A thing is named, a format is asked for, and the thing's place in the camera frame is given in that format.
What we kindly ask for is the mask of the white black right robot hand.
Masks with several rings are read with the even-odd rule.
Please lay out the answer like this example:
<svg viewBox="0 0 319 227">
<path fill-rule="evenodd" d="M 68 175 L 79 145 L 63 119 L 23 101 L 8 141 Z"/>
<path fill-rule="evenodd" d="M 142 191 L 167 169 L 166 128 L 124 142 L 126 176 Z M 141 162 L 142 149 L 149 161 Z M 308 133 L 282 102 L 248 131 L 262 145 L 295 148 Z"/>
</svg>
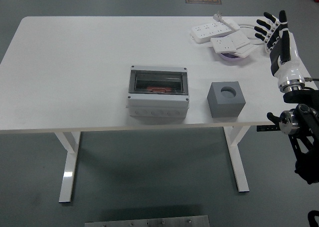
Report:
<svg viewBox="0 0 319 227">
<path fill-rule="evenodd" d="M 293 34 L 289 31 L 286 12 L 280 11 L 279 17 L 265 12 L 265 20 L 256 20 L 255 37 L 264 43 L 271 60 L 271 73 L 278 79 L 282 93 L 301 90 L 305 78 L 300 72 L 301 60 Z"/>
</svg>

